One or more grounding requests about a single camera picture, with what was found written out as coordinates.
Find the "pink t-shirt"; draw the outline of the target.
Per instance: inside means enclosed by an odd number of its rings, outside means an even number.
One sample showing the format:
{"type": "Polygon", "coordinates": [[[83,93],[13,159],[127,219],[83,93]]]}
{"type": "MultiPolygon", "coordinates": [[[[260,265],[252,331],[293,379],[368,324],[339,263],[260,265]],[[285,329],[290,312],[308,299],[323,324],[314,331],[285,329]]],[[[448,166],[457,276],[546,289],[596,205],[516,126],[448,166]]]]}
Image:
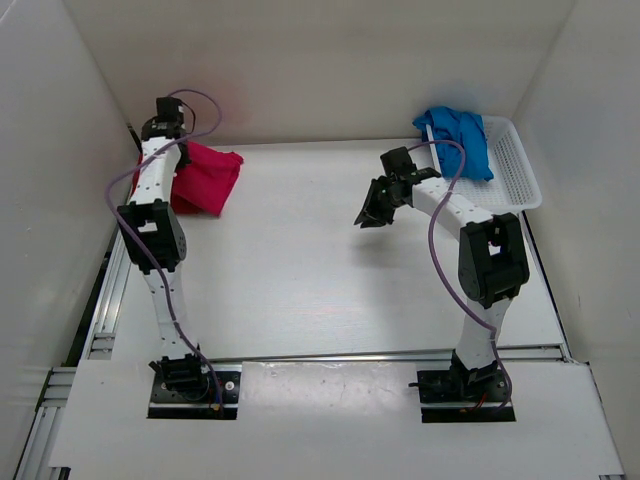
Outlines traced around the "pink t-shirt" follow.
{"type": "Polygon", "coordinates": [[[235,152],[219,152],[189,142],[191,163],[173,180],[171,206],[177,215],[219,217],[239,178],[244,159],[235,152]]]}

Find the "blue t-shirt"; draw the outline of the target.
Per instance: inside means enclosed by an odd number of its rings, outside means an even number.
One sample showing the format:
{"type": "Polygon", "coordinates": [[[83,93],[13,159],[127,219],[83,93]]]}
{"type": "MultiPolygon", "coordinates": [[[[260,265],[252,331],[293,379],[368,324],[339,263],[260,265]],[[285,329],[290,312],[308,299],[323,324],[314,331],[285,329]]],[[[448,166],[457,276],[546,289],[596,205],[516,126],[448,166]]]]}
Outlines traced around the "blue t-shirt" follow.
{"type": "MultiPolygon", "coordinates": [[[[480,115],[445,106],[432,107],[416,117],[412,125],[421,132],[423,141],[429,139],[427,127],[430,127],[434,140],[452,141],[464,150],[465,162],[461,178],[487,182],[494,179],[489,166],[484,122],[480,115]]],[[[459,170],[462,154],[448,142],[438,143],[435,147],[442,175],[453,178],[459,170]]]]}

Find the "dark red t-shirt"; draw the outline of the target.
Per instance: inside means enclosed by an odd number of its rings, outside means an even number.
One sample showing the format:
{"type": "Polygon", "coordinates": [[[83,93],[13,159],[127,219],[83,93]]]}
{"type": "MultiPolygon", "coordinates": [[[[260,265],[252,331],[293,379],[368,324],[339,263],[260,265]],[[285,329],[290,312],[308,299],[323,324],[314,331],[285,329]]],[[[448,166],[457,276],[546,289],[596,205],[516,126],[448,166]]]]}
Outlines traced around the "dark red t-shirt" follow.
{"type": "Polygon", "coordinates": [[[147,195],[144,193],[144,186],[142,185],[141,180],[141,176],[146,170],[146,166],[144,166],[145,161],[145,155],[140,153],[136,163],[136,171],[132,175],[131,193],[129,196],[130,203],[136,203],[139,205],[148,203],[147,195]]]}

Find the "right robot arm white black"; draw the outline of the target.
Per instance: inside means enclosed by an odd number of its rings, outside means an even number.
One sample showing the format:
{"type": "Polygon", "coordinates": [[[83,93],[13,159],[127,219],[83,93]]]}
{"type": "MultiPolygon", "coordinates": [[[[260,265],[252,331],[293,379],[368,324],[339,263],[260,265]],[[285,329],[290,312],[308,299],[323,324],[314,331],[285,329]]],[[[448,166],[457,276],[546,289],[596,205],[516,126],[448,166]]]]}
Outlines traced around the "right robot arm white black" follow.
{"type": "Polygon", "coordinates": [[[371,181],[354,223],[378,228],[394,221],[395,211],[409,206],[430,217],[428,248],[445,289],[465,312],[463,333],[452,353],[449,387],[470,400],[500,368],[495,355],[506,311],[530,277],[520,221],[512,213],[494,214],[453,191],[431,167],[418,168],[410,149],[400,147],[381,155],[384,174],[371,181]],[[446,278],[435,248],[439,225],[458,241],[457,276],[461,298],[446,278]]]}

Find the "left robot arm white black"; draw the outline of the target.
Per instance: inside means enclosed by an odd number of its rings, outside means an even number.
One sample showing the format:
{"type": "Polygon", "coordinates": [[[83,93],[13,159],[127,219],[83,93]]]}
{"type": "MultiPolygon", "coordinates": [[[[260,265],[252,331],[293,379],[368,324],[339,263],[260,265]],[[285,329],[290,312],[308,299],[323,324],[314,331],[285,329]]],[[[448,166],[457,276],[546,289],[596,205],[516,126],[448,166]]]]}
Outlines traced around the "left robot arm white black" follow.
{"type": "Polygon", "coordinates": [[[156,100],[156,115],[141,131],[141,168],[133,193],[117,208],[131,262],[146,281],[161,340],[160,358],[151,363],[159,381],[188,400],[206,395],[210,377],[195,353],[197,343],[186,342],[186,307],[180,264],[186,258],[186,237],[170,204],[175,173],[190,163],[185,136],[184,103],[175,97],[156,100]]]}

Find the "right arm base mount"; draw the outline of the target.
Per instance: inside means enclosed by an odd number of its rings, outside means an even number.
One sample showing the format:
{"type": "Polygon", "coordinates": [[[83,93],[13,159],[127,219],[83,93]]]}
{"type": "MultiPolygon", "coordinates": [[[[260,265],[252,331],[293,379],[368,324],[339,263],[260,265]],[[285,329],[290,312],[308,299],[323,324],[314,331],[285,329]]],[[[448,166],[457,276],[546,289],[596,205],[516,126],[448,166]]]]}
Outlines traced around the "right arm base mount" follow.
{"type": "Polygon", "coordinates": [[[453,367],[419,370],[408,384],[418,391],[423,424],[509,423],[516,421],[508,382],[500,369],[465,384],[453,367]]]}

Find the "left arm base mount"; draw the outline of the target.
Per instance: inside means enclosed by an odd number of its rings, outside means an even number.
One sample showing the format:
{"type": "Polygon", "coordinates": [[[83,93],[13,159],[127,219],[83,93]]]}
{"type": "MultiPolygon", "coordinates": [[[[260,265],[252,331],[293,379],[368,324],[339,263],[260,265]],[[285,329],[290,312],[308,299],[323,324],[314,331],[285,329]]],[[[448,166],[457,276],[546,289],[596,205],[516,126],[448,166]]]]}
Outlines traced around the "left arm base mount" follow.
{"type": "Polygon", "coordinates": [[[149,363],[154,379],[149,395],[148,419],[236,420],[242,366],[215,365],[217,386],[207,366],[192,355],[149,363]]]}

